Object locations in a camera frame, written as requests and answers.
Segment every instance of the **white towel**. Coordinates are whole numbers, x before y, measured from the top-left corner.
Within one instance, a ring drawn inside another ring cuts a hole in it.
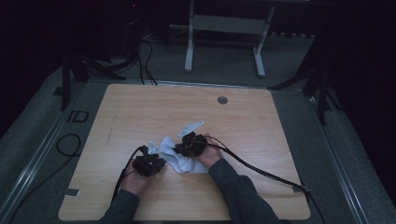
[[[175,143],[172,139],[166,136],[161,142],[160,149],[162,152],[158,155],[166,160],[170,166],[172,166],[176,172],[182,173],[207,173],[208,170],[197,160],[184,157],[181,154],[177,154],[173,147]]]

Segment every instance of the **black fabric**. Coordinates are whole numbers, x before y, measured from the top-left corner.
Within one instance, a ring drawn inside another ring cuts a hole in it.
[[[217,184],[234,224],[281,223],[251,180],[239,175],[226,160],[213,164],[209,174]]]
[[[131,223],[139,203],[139,197],[129,191],[120,189],[116,199],[99,220],[99,223]]]

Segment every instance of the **hand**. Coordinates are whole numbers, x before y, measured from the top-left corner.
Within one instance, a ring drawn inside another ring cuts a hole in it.
[[[141,176],[134,169],[132,163],[134,163],[134,160],[131,160],[131,162],[128,164],[128,167],[126,168],[125,177],[122,179],[120,189],[130,191],[131,193],[140,197],[151,184],[154,175],[149,177]]]
[[[204,134],[204,137],[206,138],[207,143],[217,145],[212,141],[212,138],[210,138],[208,133]],[[207,146],[200,156],[193,158],[198,160],[204,167],[206,167],[206,169],[210,169],[216,161],[219,161],[222,158],[222,154],[220,149],[217,147]]]

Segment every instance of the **wire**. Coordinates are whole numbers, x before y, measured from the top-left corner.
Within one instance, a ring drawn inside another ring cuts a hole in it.
[[[122,182],[123,178],[125,178],[125,176],[130,175],[131,173],[134,172],[134,171],[132,171],[131,173],[129,173],[129,174],[127,174],[127,175],[125,174],[126,169],[128,168],[128,165],[131,163],[132,159],[134,158],[134,155],[135,155],[138,151],[139,151],[139,148],[137,148],[137,149],[134,151],[134,153],[132,153],[131,157],[129,158],[128,162],[127,162],[126,165],[125,165],[125,168],[122,169],[121,174],[120,174],[120,177],[119,177],[119,180],[117,180],[116,187],[114,188],[114,191],[113,191],[113,197],[111,198],[111,202],[112,202],[112,203],[113,203],[114,199],[116,199],[116,196],[117,196],[117,194],[118,194],[118,192],[119,192],[120,185],[121,185],[121,182]]]
[[[145,83],[145,81],[144,81],[144,79],[143,79],[143,70],[144,70],[144,71],[146,72],[146,76],[148,77],[148,79],[149,79],[149,81],[151,82],[151,84],[152,84],[152,85],[158,85],[157,81],[154,79],[154,77],[152,76],[152,74],[151,74],[150,71],[148,70],[148,67],[149,67],[149,59],[150,59],[151,54],[152,54],[152,45],[151,45],[148,41],[146,41],[146,40],[142,40],[142,42],[145,43],[145,44],[147,44],[147,45],[149,45],[150,51],[149,51],[149,54],[148,54],[148,58],[146,59],[145,65],[143,65],[143,63],[142,63],[142,59],[141,59],[141,57],[140,57],[140,54],[137,53],[137,60],[139,61],[139,68],[140,68],[140,70],[139,70],[140,80],[141,80],[141,82],[142,82],[143,85],[146,85],[146,83]]]
[[[151,33],[151,34],[149,34],[149,35],[143,36],[142,39],[146,39],[147,37],[152,36],[152,35],[155,35],[155,32],[153,32],[153,33]]]
[[[170,35],[169,37],[175,37],[175,36],[177,36],[177,35],[184,34],[184,33],[188,32],[188,31],[189,31],[189,29],[184,29],[184,30],[182,30],[182,31],[180,31],[180,32],[178,32],[178,33],[176,33],[176,34]]]
[[[191,142],[193,142],[193,143],[198,143],[198,144],[204,144],[204,145],[207,145],[207,146],[219,148],[219,149],[225,151],[226,153],[230,154],[232,157],[234,157],[237,161],[241,162],[241,163],[242,163],[243,165],[245,165],[247,168],[249,168],[249,169],[251,169],[251,170],[253,170],[253,171],[256,171],[256,172],[259,173],[260,175],[264,175],[265,177],[268,177],[268,178],[273,179],[273,180],[276,180],[276,181],[280,181],[280,182],[282,182],[282,183],[284,183],[284,184],[291,185],[291,186],[293,186],[293,187],[295,187],[295,188],[301,190],[301,191],[305,194],[305,196],[308,196],[308,197],[312,200],[312,203],[313,203],[314,206],[317,208],[317,211],[318,211],[318,213],[319,213],[319,216],[320,216],[320,219],[321,219],[322,223],[324,223],[324,224],[326,223],[326,221],[324,220],[324,216],[323,216],[323,214],[321,213],[321,211],[320,211],[320,209],[319,209],[319,207],[318,207],[318,204],[317,204],[316,201],[314,200],[314,197],[312,197],[312,195],[311,195],[311,193],[309,192],[309,190],[305,189],[303,186],[300,186],[300,185],[298,185],[298,184],[296,184],[296,183],[290,182],[289,180],[285,180],[285,179],[283,179],[283,178],[281,178],[281,177],[279,177],[279,176],[272,175],[272,174],[267,173],[267,172],[265,172],[265,171],[263,171],[263,170],[261,170],[261,169],[255,167],[255,166],[252,166],[252,165],[248,164],[247,162],[243,161],[241,158],[239,158],[238,156],[236,156],[233,152],[231,152],[231,150],[228,149],[219,139],[217,139],[217,138],[215,138],[215,137],[212,137],[212,136],[208,136],[208,137],[209,137],[209,138],[212,138],[212,139],[214,139],[214,140],[216,140],[216,141],[218,141],[223,147],[220,147],[220,146],[215,145],[215,144],[210,144],[210,143],[205,143],[205,142],[199,142],[199,141],[193,141],[193,140],[192,140]]]
[[[60,142],[65,139],[68,136],[75,136],[78,140],[78,145],[75,149],[75,151],[72,154],[66,154],[64,152],[62,152],[60,150],[59,144]],[[17,215],[18,211],[21,209],[22,205],[24,202],[26,202],[26,200],[32,196],[33,193],[35,193],[36,190],[38,190],[39,188],[41,188],[49,179],[51,179],[53,176],[55,176],[59,171],[61,171],[71,160],[73,160],[73,158],[75,158],[76,156],[81,155],[81,153],[78,153],[79,148],[81,146],[81,139],[79,138],[78,135],[76,135],[75,133],[69,133],[66,134],[64,136],[62,136],[61,138],[58,139],[58,141],[56,142],[56,149],[64,156],[68,157],[69,159],[67,159],[67,161],[61,166],[59,167],[55,172],[53,172],[51,175],[49,175],[46,179],[44,179],[40,184],[38,184],[36,187],[34,187],[28,194],[26,194],[23,199],[18,203],[17,208],[15,209],[14,213],[12,214],[12,217],[10,219],[10,221],[8,223],[12,223],[12,221],[14,220],[15,216]]]

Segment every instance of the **dark background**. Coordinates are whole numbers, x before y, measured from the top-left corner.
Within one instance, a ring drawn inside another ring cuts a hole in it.
[[[196,11],[206,14],[265,18],[253,3],[204,1]],[[313,1],[327,3],[333,1]],[[169,38],[168,25],[188,24],[185,0],[138,2],[133,16]],[[396,55],[396,7],[389,2],[338,1],[341,7],[280,4],[273,17],[272,35],[316,35],[304,64],[318,65],[324,52],[329,62],[330,84],[353,123],[378,176],[393,203],[396,202],[396,114],[394,87]],[[0,11],[0,105],[2,136],[22,112],[41,83],[70,49],[108,61],[127,55],[134,45],[126,27],[131,19],[124,1],[2,0]]]

